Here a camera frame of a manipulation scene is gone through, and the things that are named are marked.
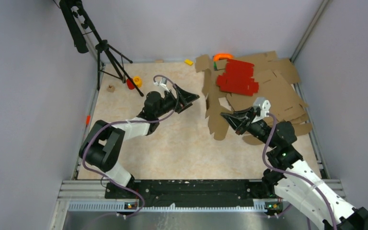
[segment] beige floor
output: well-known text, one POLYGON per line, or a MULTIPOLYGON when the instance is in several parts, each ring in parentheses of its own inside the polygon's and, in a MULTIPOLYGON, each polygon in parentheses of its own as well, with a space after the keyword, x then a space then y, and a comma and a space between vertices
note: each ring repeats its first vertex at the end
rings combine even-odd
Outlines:
MULTIPOLYGON (((163 74, 182 89, 201 96, 181 114, 162 122, 150 136, 138 137, 123 143, 119 162, 137 179, 256 179, 266 169, 262 162, 263 145, 251 146, 232 130, 223 141, 214 140, 205 119, 205 100, 201 93, 203 73, 185 63, 125 64, 131 77, 140 76, 144 94, 157 90, 152 78, 163 74)), ((110 65, 106 71, 116 74, 110 65)), ((135 117, 142 109, 144 97, 129 90, 116 78, 104 74, 92 123, 135 117), (106 87, 112 84, 111 93, 106 87)), ((318 164, 308 135, 298 137, 294 147, 310 167, 319 174, 318 164)), ((99 175, 80 169, 79 179, 99 179, 99 175)))

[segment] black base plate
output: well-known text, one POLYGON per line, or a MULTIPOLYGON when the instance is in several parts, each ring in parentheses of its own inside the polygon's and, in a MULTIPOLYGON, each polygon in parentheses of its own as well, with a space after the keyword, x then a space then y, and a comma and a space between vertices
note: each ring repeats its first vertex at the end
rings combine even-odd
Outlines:
MULTIPOLYGON (((269 198, 262 197, 261 185, 261 180, 134 180, 128 187, 147 207, 251 207, 254 198, 269 198)), ((137 198, 112 183, 106 188, 106 199, 137 198)))

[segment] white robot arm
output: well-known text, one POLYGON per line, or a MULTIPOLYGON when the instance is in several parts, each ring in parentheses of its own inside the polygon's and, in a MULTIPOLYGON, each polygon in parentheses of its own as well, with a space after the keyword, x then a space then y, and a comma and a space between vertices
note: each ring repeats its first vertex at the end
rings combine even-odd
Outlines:
POLYGON ((272 167, 267 166, 272 170, 266 170, 262 178, 267 193, 290 202, 318 229, 368 230, 368 211, 363 207, 356 209, 338 196, 293 148, 297 137, 290 122, 278 123, 270 135, 272 128, 263 120, 269 109, 268 100, 257 98, 250 109, 221 113, 236 134, 247 131, 263 143, 269 141, 272 150, 266 155, 272 167))
POLYGON ((83 158, 88 143, 104 126, 108 126, 94 140, 86 154, 86 161, 99 168, 108 178, 112 178, 121 186, 128 186, 134 177, 118 162, 122 142, 138 136, 152 134, 159 126, 159 117, 174 111, 181 113, 199 98, 198 95, 173 85, 177 98, 166 87, 167 78, 162 77, 155 82, 164 90, 164 98, 159 92, 151 91, 146 95, 144 107, 139 115, 133 119, 120 122, 112 126, 103 120, 98 120, 92 126, 89 134, 80 148, 80 157, 83 158))

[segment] cardboard piece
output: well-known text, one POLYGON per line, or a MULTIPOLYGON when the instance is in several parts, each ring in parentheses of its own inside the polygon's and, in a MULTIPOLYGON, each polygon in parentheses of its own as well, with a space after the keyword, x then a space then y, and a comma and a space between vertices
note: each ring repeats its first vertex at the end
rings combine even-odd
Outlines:
MULTIPOLYGON (((304 135, 311 131, 310 123, 304 108, 308 105, 295 93, 291 84, 300 81, 297 70, 289 59, 278 59, 275 51, 235 57, 235 60, 254 64, 253 77, 259 83, 259 92, 253 96, 221 92, 216 85, 218 75, 225 72, 227 60, 213 62, 208 55, 196 58, 196 72, 204 71, 204 86, 202 93, 206 97, 208 127, 214 139, 223 140, 229 129, 229 124, 220 115, 221 112, 230 113, 219 103, 220 98, 226 98, 233 111, 247 109, 253 105, 259 96, 267 98, 271 103, 270 112, 278 121, 290 121, 296 135, 304 135)), ((272 118, 265 118, 268 125, 273 123, 272 118)), ((261 144, 252 135, 244 136, 243 140, 249 144, 261 144)))
POLYGON ((108 92, 114 92, 115 91, 115 86, 108 85, 108 88, 106 88, 106 91, 108 91, 108 92))

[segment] cardboard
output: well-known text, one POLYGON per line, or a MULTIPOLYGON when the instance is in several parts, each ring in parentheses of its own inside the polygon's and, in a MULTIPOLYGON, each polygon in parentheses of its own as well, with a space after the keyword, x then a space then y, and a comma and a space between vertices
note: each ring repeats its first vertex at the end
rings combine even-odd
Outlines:
POLYGON ((106 91, 108 91, 108 92, 114 92, 115 91, 115 86, 108 85, 108 88, 106 88, 106 91))
MULTIPOLYGON (((221 92, 216 85, 218 75, 225 72, 226 60, 213 62, 208 55, 196 58, 196 72, 204 71, 204 86, 202 93, 206 97, 208 127, 215 140, 223 140, 228 132, 229 124, 220 115, 221 112, 231 113, 222 106, 219 100, 226 98, 232 111, 247 109, 253 105, 257 97, 265 97, 271 103, 270 112, 278 121, 290 121, 296 135, 304 135, 311 131, 305 107, 308 105, 295 93, 291 84, 300 81, 296 68, 287 58, 278 59, 275 51, 235 57, 234 59, 254 64, 253 77, 259 83, 259 92, 253 96, 221 92)), ((265 118, 268 125, 272 125, 272 118, 265 118)), ((248 144, 261 144, 252 135, 244 136, 248 144)))

